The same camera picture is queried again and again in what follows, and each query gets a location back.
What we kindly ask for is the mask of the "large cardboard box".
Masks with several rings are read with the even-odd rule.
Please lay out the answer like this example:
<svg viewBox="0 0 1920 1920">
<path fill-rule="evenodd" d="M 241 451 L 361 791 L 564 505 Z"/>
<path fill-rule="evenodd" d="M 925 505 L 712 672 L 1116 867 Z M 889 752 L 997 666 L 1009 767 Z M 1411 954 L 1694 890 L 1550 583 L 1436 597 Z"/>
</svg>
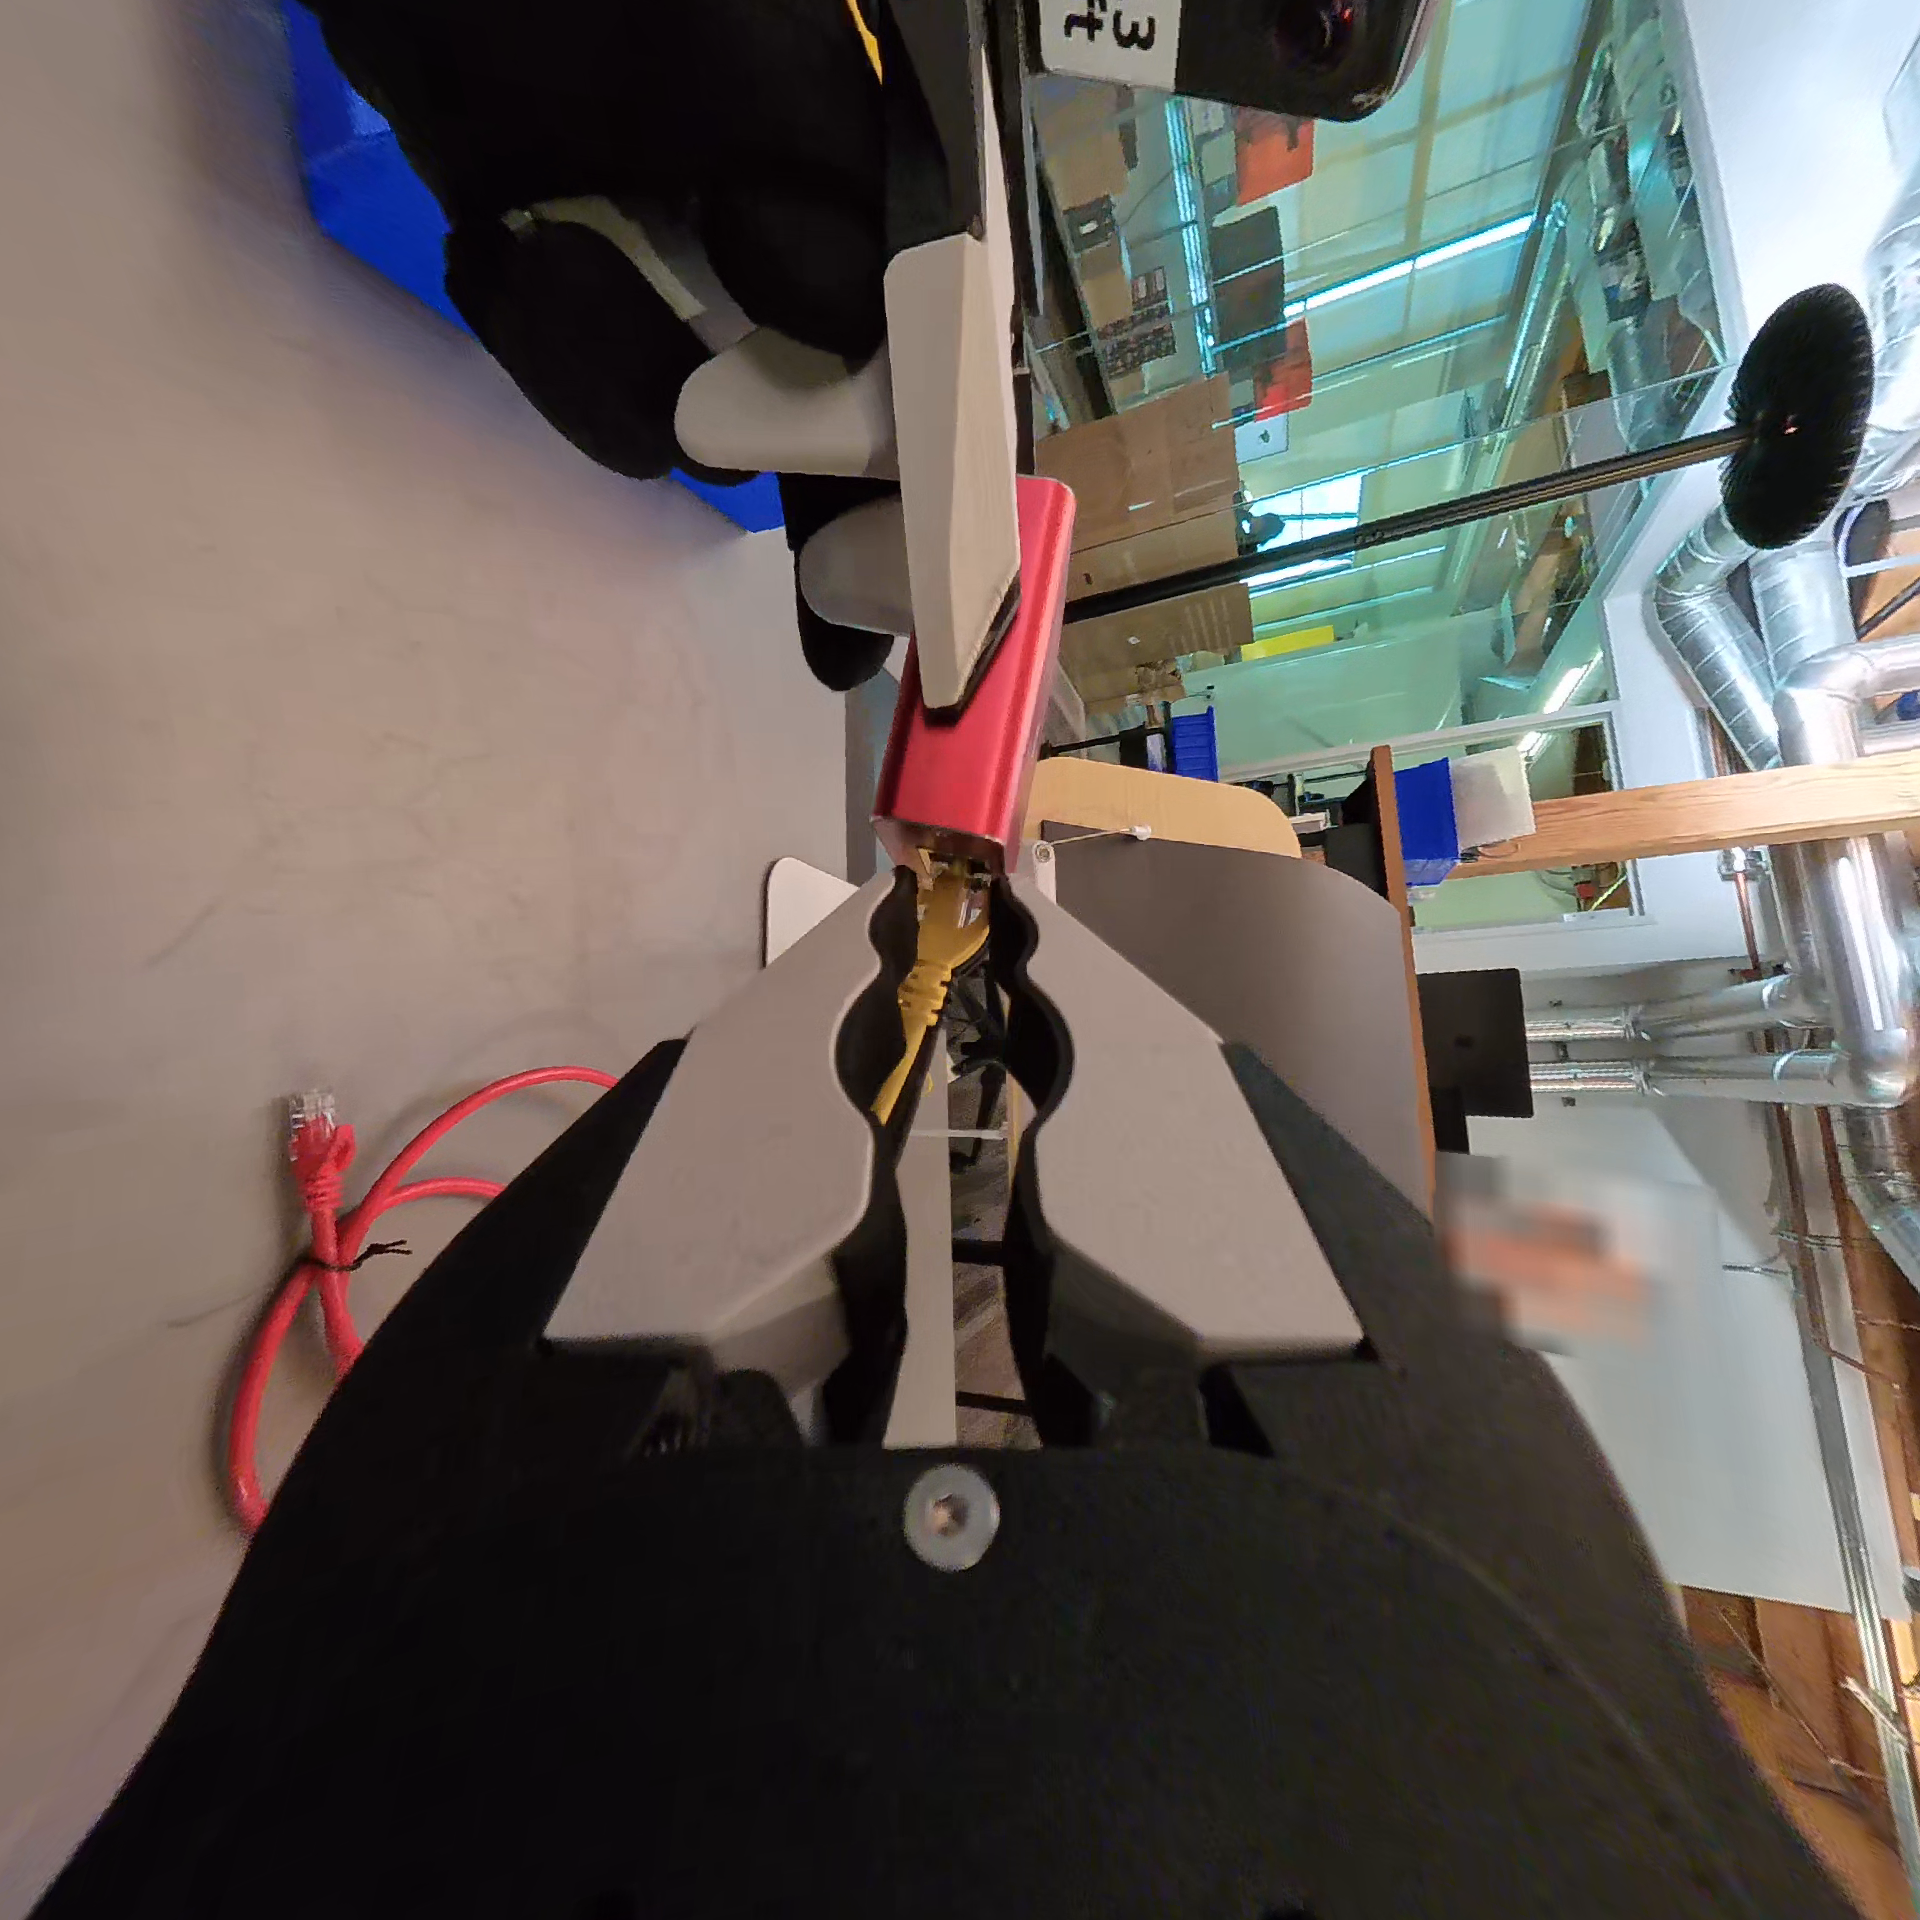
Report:
<svg viewBox="0 0 1920 1920">
<path fill-rule="evenodd" d="M 1225 375 L 1067 427 L 1037 460 L 1074 496 L 1072 608 L 1240 559 L 1241 471 Z M 1062 672 L 1090 715 L 1117 713 L 1179 699 L 1187 672 L 1224 666 L 1253 641 L 1249 587 L 1225 583 L 1074 619 L 1062 629 Z"/>
</svg>

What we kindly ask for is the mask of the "person's left hand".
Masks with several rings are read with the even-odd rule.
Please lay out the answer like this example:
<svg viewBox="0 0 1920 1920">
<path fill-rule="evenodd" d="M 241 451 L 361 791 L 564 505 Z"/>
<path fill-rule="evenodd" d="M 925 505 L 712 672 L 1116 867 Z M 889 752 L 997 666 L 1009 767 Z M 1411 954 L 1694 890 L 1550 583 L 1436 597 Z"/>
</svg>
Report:
<svg viewBox="0 0 1920 1920">
<path fill-rule="evenodd" d="M 448 219 L 443 288 L 542 420 L 642 483 L 716 356 L 677 245 L 747 329 L 865 368 L 884 339 L 889 5 L 315 5 Z"/>
</svg>

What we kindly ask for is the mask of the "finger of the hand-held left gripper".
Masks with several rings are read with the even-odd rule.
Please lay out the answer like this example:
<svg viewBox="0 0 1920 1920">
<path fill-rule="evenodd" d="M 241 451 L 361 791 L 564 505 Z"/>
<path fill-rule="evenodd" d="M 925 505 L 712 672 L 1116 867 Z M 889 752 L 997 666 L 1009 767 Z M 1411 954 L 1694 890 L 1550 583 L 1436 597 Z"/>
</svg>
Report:
<svg viewBox="0 0 1920 1920">
<path fill-rule="evenodd" d="M 1020 595 L 1010 231 L 898 253 L 884 317 L 921 699 L 961 713 Z"/>
</svg>

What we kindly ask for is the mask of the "short spiral metal duct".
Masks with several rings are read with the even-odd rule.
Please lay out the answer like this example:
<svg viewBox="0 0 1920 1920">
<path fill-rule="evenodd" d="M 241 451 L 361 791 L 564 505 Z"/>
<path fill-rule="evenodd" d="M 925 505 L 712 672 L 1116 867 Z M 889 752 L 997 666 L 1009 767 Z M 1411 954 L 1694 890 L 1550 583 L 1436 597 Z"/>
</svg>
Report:
<svg viewBox="0 0 1920 1920">
<path fill-rule="evenodd" d="M 1658 570 L 1648 608 L 1749 770 L 1821 764 L 1837 711 L 1832 657 L 1857 642 L 1832 519 L 1755 548 L 1710 511 Z"/>
</svg>

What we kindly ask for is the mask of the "brown-edged table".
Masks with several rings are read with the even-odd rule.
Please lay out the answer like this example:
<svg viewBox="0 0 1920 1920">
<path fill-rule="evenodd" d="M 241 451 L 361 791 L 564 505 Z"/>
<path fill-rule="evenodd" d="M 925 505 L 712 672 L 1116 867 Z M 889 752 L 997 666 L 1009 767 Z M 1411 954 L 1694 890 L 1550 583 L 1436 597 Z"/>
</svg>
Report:
<svg viewBox="0 0 1920 1920">
<path fill-rule="evenodd" d="M 1338 824 L 1321 835 L 1324 863 L 1336 874 L 1362 883 L 1395 908 L 1404 969 L 1408 983 L 1417 983 L 1402 804 L 1395 756 L 1385 746 L 1371 748 L 1361 785 L 1338 813 Z"/>
</svg>

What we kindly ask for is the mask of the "shiny silver pipe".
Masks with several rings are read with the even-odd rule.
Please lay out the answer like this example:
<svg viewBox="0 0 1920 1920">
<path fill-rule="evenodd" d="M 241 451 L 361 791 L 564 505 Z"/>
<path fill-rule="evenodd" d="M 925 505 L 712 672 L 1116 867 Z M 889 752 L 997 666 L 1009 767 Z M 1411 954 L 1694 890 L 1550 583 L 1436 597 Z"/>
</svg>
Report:
<svg viewBox="0 0 1920 1920">
<path fill-rule="evenodd" d="M 1529 1065 L 1540 1096 L 1742 1097 L 1893 1113 L 1916 1096 L 1916 946 L 1889 840 L 1916 821 L 1916 727 L 1906 752 L 1867 752 L 1860 713 L 1916 691 L 1918 637 L 1849 642 L 1798 666 L 1776 703 L 1785 767 L 1708 781 L 1714 801 L 1829 808 L 1768 841 L 1768 876 L 1793 951 L 1785 972 L 1604 1016 L 1533 1021 L 1532 1045 L 1636 1045 L 1621 1061 Z"/>
</svg>

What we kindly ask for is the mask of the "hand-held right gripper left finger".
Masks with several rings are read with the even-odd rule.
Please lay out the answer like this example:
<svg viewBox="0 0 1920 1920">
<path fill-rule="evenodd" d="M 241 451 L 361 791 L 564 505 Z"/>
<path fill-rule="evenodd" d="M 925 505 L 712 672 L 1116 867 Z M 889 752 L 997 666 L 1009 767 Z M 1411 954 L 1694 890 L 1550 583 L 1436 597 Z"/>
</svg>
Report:
<svg viewBox="0 0 1920 1920">
<path fill-rule="evenodd" d="M 905 1055 L 921 890 L 869 881 L 686 1040 L 547 1335 L 828 1375 L 832 1258 L 875 1224 L 873 1103 Z"/>
</svg>

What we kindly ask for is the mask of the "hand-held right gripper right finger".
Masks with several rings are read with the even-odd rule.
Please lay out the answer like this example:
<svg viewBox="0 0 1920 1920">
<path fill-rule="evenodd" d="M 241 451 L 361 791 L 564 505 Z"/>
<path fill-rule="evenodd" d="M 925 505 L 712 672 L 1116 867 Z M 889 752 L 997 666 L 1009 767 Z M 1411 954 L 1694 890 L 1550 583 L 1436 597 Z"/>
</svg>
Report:
<svg viewBox="0 0 1920 1920">
<path fill-rule="evenodd" d="M 997 883 L 989 919 L 1027 1108 L 1001 1236 L 1027 1395 L 1353 1359 L 1361 1320 L 1220 1036 L 1033 881 Z"/>
</svg>

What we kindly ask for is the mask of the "red ethernet adapter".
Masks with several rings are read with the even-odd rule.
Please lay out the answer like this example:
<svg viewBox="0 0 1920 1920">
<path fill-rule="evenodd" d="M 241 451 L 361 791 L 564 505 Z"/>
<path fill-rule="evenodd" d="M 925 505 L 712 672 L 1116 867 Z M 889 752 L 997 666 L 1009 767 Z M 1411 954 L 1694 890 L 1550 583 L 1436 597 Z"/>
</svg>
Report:
<svg viewBox="0 0 1920 1920">
<path fill-rule="evenodd" d="M 1017 479 L 1020 611 L 982 663 L 966 707 L 940 717 L 921 692 L 921 650 L 908 642 L 896 715 L 873 803 L 875 835 L 900 868 L 921 856 L 1009 874 L 1058 676 L 1074 500 L 1065 483 Z"/>
</svg>

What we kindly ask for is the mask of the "wooden beam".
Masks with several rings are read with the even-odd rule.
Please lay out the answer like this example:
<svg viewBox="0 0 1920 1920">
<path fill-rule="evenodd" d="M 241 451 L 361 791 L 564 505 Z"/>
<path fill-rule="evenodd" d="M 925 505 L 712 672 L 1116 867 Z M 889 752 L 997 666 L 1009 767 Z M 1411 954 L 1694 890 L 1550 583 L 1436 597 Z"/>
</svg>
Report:
<svg viewBox="0 0 1920 1920">
<path fill-rule="evenodd" d="M 1918 749 L 1906 748 L 1826 767 L 1542 801 L 1533 808 L 1532 835 L 1482 849 L 1457 879 L 1826 844 L 1906 832 L 1916 821 Z"/>
</svg>

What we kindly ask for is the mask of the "blue plastic bin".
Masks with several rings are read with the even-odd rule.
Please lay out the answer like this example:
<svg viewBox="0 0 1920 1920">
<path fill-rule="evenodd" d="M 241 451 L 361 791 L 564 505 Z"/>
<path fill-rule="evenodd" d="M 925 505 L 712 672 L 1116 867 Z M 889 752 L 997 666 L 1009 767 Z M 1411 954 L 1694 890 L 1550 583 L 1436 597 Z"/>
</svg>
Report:
<svg viewBox="0 0 1920 1920">
<path fill-rule="evenodd" d="M 457 321 L 568 443 L 628 479 L 677 475 L 750 533 L 785 525 L 779 480 L 745 460 L 700 464 L 674 402 L 712 349 L 686 288 L 608 197 L 545 193 L 499 212 L 443 210 L 379 107 L 355 90 L 321 13 L 284 5 L 307 202 L 321 228 L 384 279 Z"/>
</svg>

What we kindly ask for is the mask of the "black monitor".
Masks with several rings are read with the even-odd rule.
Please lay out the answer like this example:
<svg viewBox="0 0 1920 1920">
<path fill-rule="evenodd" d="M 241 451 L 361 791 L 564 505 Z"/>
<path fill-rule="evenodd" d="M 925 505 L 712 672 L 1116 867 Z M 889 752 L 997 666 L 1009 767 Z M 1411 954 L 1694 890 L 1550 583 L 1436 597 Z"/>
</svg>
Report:
<svg viewBox="0 0 1920 1920">
<path fill-rule="evenodd" d="M 1467 1155 L 1469 1121 L 1533 1115 L 1522 973 L 1417 973 L 1433 1145 Z"/>
</svg>

